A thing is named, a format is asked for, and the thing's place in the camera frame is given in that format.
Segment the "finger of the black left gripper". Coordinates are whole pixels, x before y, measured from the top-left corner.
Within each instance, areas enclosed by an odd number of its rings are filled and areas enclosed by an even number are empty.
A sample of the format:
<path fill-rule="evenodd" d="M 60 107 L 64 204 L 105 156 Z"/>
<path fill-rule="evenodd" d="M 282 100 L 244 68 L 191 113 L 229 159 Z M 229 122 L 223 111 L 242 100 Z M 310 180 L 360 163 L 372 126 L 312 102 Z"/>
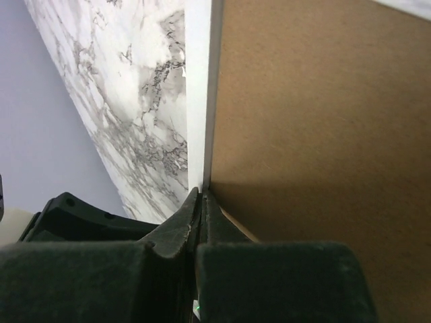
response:
<path fill-rule="evenodd" d="M 137 241 L 156 224 L 120 217 L 64 192 L 34 214 L 21 242 Z"/>

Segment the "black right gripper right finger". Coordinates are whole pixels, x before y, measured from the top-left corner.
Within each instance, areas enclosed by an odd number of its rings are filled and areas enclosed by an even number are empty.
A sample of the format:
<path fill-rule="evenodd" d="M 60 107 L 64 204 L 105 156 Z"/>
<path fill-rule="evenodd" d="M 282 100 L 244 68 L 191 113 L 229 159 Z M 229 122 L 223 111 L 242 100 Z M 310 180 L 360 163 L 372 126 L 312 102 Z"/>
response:
<path fill-rule="evenodd" d="M 254 242 L 206 193 L 196 270 L 202 322 L 376 322 L 355 254 L 338 242 Z"/>

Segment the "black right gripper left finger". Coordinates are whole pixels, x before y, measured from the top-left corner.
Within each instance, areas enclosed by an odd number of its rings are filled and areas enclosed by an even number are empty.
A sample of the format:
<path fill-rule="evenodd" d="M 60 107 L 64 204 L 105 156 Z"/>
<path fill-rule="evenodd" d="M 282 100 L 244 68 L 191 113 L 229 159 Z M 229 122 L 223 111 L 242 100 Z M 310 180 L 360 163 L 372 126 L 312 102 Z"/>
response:
<path fill-rule="evenodd" d="M 2 322 L 191 322 L 201 194 L 137 241 L 1 249 Z"/>

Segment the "white picture frame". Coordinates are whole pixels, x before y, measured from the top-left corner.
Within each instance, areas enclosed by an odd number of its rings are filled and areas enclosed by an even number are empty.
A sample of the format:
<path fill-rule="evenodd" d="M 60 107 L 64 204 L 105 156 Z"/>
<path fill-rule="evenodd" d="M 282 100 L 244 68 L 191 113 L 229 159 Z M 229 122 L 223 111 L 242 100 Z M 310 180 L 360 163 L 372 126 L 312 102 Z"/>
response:
<path fill-rule="evenodd" d="M 185 2 L 189 189 L 209 188 L 216 123 L 223 1 Z"/>

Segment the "brown backing board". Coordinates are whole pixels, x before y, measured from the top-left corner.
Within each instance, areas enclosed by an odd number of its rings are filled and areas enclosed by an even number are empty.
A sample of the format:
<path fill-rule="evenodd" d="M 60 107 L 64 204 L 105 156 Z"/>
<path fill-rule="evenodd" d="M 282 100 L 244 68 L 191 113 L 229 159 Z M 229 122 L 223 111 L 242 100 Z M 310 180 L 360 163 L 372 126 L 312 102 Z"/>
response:
<path fill-rule="evenodd" d="M 226 1 L 211 189 L 261 241 L 335 240 L 381 322 L 430 321 L 430 22 Z"/>

